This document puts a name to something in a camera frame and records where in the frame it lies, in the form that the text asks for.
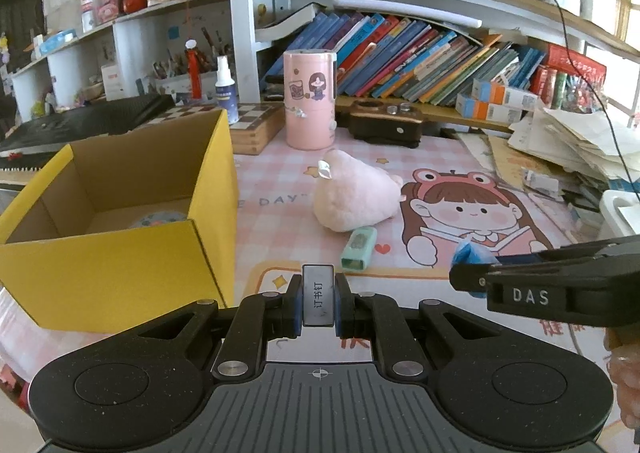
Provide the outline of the small white staples box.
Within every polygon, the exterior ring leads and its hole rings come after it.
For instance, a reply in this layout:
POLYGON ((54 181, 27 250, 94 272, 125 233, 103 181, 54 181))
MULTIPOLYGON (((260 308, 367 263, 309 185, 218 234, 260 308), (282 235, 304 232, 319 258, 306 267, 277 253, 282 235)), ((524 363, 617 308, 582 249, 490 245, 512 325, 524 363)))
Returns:
POLYGON ((334 324, 334 268, 303 265, 303 325, 331 327, 334 324))

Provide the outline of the mint green stapler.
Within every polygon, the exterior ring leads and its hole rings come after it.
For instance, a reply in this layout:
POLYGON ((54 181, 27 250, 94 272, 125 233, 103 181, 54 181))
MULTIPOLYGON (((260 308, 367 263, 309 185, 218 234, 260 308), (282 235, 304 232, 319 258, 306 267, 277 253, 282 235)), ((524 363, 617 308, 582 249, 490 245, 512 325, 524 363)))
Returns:
POLYGON ((369 267, 378 231, 374 227, 362 227, 352 231, 341 254, 341 267, 361 272, 369 267))

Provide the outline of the pink plush toy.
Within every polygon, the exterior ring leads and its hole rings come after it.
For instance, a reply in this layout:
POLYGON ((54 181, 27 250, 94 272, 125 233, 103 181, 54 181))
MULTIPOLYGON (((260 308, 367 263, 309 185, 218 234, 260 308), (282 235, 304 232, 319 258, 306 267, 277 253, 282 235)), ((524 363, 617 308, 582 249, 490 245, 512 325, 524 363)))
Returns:
POLYGON ((394 217, 404 199, 404 180, 380 167, 332 149, 318 161, 312 211, 322 227, 350 232, 394 217))

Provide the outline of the white plastic device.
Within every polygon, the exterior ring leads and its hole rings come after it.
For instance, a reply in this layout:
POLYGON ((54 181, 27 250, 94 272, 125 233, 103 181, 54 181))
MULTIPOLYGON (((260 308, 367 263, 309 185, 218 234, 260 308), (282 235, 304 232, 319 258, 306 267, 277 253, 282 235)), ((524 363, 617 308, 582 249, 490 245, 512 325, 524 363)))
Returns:
POLYGON ((639 200, 634 193, 608 190, 600 199, 603 217, 600 239, 633 236, 639 234, 639 200))

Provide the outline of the stack of papers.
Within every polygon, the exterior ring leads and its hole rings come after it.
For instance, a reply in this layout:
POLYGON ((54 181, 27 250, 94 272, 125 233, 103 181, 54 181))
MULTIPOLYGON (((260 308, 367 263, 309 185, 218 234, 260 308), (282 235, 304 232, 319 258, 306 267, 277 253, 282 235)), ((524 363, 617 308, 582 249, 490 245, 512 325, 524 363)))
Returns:
POLYGON ((639 190, 639 132, 603 112, 536 109, 511 125, 509 146, 605 182, 613 190, 639 190))

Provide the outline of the pink cartoon desk mat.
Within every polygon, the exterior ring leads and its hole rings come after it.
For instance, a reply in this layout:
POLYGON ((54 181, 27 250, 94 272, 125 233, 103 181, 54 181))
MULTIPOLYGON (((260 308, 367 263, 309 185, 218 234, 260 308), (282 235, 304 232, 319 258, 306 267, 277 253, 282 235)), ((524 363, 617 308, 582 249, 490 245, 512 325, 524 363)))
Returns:
MULTIPOLYGON (((236 300, 262 291, 282 293, 302 265, 341 265, 349 236, 323 228, 314 217, 312 193, 318 180, 314 168, 251 158, 237 158, 235 164, 240 190, 236 300)), ((378 224, 369 265, 347 274, 352 291, 374 291, 408 308, 418 306, 422 299, 439 299, 606 366, 610 354, 604 347, 603 329, 488 311, 484 298, 455 291, 449 284, 454 242, 439 244, 434 265, 421 265, 402 243, 404 229, 401 215, 378 224)))

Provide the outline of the yellow cardboard box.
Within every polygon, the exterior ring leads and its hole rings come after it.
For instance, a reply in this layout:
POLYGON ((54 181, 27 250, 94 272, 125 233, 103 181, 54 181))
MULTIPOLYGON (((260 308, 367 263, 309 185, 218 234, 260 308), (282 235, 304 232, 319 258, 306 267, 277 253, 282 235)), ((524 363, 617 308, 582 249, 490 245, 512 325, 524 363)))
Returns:
POLYGON ((227 114, 67 144, 1 217, 1 283, 39 326, 115 334, 234 296, 227 114))

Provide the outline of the wooden chess box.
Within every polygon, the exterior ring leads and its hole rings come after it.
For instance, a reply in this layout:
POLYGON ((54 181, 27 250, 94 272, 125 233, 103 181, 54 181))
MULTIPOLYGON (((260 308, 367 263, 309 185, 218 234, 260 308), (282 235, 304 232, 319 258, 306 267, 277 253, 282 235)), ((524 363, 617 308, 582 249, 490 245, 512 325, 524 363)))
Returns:
MULTIPOLYGON (((190 115, 216 110, 217 106, 174 106, 148 122, 157 125, 190 115)), ((239 105, 239 121, 230 126, 234 154, 259 155, 285 125, 284 105, 280 102, 239 105)))

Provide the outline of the dark brown wooden holder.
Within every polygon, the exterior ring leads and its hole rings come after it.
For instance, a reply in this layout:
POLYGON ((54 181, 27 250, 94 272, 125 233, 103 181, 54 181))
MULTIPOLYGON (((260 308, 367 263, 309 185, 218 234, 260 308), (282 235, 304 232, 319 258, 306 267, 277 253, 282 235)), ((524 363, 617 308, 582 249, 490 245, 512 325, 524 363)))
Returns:
POLYGON ((422 138, 423 122, 422 112, 411 103, 359 100, 350 107, 348 130, 355 139, 370 144, 416 149, 422 138))

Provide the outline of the orange white boxes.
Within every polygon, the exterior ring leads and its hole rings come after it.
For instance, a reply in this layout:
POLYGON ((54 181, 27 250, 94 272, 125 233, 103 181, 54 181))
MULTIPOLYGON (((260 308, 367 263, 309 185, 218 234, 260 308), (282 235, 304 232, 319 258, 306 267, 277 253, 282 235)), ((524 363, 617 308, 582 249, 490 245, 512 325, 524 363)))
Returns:
POLYGON ((469 95, 457 95, 456 111, 474 121, 511 125, 528 113, 542 108, 541 98, 526 90, 497 82, 473 80, 469 95))

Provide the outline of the white spray bottle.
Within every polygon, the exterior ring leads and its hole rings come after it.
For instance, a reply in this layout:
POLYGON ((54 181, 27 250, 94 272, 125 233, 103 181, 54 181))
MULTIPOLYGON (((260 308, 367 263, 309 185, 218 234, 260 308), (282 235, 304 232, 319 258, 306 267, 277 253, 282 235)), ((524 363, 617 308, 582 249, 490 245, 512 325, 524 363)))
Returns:
POLYGON ((234 125, 240 119, 238 93, 236 92, 236 83, 232 77, 227 56, 217 57, 215 87, 217 106, 227 112, 228 123, 234 125))

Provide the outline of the pink cylindrical container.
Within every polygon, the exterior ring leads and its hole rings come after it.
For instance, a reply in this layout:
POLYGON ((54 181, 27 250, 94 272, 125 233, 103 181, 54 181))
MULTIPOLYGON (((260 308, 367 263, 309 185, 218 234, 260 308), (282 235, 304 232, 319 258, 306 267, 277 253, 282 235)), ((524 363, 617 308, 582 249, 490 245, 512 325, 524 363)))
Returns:
POLYGON ((336 53, 295 49, 283 55, 286 142, 317 151, 335 139, 336 53))

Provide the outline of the row of leaning books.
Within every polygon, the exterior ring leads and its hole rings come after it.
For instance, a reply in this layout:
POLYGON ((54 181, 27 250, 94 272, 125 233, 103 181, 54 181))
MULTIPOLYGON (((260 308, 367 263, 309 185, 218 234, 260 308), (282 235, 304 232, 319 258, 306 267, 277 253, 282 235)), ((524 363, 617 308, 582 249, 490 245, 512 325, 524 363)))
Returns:
POLYGON ((474 38, 431 20, 379 12, 319 11, 288 49, 331 51, 337 93, 452 106, 474 80, 526 89, 544 60, 527 45, 474 38))

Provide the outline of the red bottle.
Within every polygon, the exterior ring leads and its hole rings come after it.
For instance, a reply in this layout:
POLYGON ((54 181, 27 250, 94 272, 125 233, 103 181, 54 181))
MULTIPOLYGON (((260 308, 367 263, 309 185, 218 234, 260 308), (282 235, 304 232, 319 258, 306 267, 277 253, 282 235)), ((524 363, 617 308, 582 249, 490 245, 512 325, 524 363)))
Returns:
POLYGON ((198 58, 198 44, 190 38, 186 41, 186 56, 188 57, 188 70, 191 82, 192 98, 201 100, 202 82, 200 76, 200 59, 198 58))

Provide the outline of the white bookshelf unit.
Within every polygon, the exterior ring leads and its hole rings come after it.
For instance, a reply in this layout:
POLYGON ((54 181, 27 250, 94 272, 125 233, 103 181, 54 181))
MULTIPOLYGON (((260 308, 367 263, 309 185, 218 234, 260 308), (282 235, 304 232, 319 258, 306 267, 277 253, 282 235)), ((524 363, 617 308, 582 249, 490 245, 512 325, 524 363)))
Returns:
MULTIPOLYGON (((80 33, 71 42, 32 61, 11 76, 17 109, 24 121, 48 90, 61 106, 73 102, 77 92, 98 74, 105 59, 100 39, 115 49, 122 92, 136 96, 151 65, 168 55, 168 30, 177 25, 182 38, 200 37, 197 18, 212 20, 211 31, 220 28, 234 49, 235 80, 243 103, 259 99, 259 56, 273 44, 260 35, 260 21, 271 22, 316 2, 332 6, 334 0, 170 0, 125 14, 80 33)), ((579 51, 587 45, 612 52, 631 61, 639 59, 634 49, 600 26, 573 13, 562 12, 540 0, 386 0, 413 4, 451 13, 454 20, 479 20, 484 28, 517 30, 524 36, 560 44, 563 40, 579 51)))

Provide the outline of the black electronic keyboard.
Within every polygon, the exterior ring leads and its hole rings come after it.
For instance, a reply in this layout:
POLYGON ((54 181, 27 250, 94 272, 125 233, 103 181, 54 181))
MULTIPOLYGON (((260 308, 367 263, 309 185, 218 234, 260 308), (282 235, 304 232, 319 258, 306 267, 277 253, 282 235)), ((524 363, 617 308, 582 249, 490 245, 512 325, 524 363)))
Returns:
POLYGON ((19 161, 27 155, 55 153, 68 143, 92 137, 126 134, 174 106, 171 96, 149 94, 99 101, 35 118, 1 141, 1 163, 19 161))

